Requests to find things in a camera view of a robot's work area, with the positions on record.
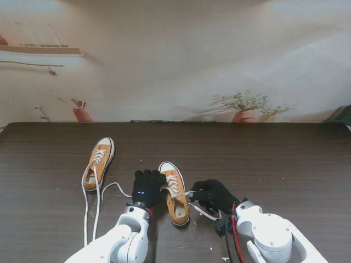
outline shelf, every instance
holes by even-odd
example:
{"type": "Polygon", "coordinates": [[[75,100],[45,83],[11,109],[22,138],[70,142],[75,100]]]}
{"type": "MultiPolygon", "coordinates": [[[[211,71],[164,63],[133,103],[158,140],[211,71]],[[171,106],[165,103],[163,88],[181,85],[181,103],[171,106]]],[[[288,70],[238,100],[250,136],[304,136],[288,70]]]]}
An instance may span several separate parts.
{"type": "Polygon", "coordinates": [[[49,55],[49,56],[84,56],[79,48],[39,48],[39,47],[15,47],[0,45],[0,52],[9,52],[21,55],[49,55]]]}

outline dark wooden table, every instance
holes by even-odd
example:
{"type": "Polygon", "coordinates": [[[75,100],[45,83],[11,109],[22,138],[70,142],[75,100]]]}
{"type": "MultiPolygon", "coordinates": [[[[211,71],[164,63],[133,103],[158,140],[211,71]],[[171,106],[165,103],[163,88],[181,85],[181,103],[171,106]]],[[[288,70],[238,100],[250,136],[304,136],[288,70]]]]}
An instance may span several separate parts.
{"type": "MultiPolygon", "coordinates": [[[[131,193],[135,170],[171,161],[187,189],[217,178],[239,199],[292,221],[330,263],[350,262],[351,133],[344,125],[322,123],[10,124],[0,135],[1,262],[64,262],[82,248],[81,176],[105,136],[116,146],[105,185],[118,181],[131,193]]],[[[96,195],[89,200],[95,215],[96,195]]],[[[107,190],[98,236],[115,225],[128,201],[117,187],[107,190]]],[[[155,213],[148,262],[227,257],[225,240],[193,208],[184,230],[173,227],[165,204],[155,213]]],[[[253,262],[241,243],[247,262],[253,262]]]]}

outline tan canvas sneaker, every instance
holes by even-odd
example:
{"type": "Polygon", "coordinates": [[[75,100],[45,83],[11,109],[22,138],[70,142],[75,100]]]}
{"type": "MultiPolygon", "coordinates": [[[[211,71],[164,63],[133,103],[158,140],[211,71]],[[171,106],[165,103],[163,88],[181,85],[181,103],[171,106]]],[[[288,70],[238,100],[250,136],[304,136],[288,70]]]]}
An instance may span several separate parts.
{"type": "Polygon", "coordinates": [[[83,174],[83,186],[87,191],[94,191],[97,189],[95,183],[94,167],[97,172],[99,188],[103,183],[106,167],[111,162],[115,153],[114,141],[106,137],[101,139],[92,151],[89,164],[83,174]]]}
{"type": "MultiPolygon", "coordinates": [[[[163,162],[158,170],[161,174],[166,175],[168,187],[172,189],[173,193],[179,194],[185,192],[183,177],[174,164],[163,162]]],[[[190,222],[189,207],[185,196],[172,198],[171,194],[168,193],[167,206],[172,224],[182,227],[190,222]]]]}

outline red cable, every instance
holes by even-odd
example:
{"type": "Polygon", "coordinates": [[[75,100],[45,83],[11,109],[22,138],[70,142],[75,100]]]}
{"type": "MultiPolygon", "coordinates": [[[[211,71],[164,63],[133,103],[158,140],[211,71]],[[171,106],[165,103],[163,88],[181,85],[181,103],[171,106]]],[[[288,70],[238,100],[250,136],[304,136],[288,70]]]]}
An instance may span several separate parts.
{"type": "Polygon", "coordinates": [[[149,214],[150,214],[150,217],[151,217],[151,220],[150,220],[150,221],[152,221],[152,220],[154,219],[154,214],[152,213],[152,211],[151,211],[150,208],[146,207],[146,209],[147,209],[147,211],[148,211],[149,214]]]}
{"type": "Polygon", "coordinates": [[[240,247],[239,238],[237,236],[237,231],[236,231],[236,223],[235,223],[235,217],[234,217],[235,203],[233,204],[233,207],[231,209],[233,211],[233,215],[231,216],[231,222],[233,223],[233,234],[235,236],[236,244],[237,244],[237,247],[238,247],[238,250],[239,250],[240,260],[241,260],[242,263],[245,263],[244,259],[242,258],[241,247],[240,247]]]}

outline black cable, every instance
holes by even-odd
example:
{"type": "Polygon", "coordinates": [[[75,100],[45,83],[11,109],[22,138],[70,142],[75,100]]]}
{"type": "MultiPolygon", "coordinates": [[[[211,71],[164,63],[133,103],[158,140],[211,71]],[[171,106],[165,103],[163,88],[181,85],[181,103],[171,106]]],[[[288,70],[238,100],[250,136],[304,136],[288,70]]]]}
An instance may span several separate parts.
{"type": "Polygon", "coordinates": [[[235,247],[235,252],[236,252],[236,256],[239,259],[240,263],[242,263],[239,252],[237,250],[237,244],[236,244],[236,240],[235,240],[235,236],[233,235],[233,240],[234,240],[234,247],[235,247]]]}
{"type": "Polygon", "coordinates": [[[233,259],[231,258],[230,248],[229,248],[229,241],[228,241],[228,222],[225,223],[225,243],[227,245],[228,257],[230,263],[233,263],[233,259]]]}

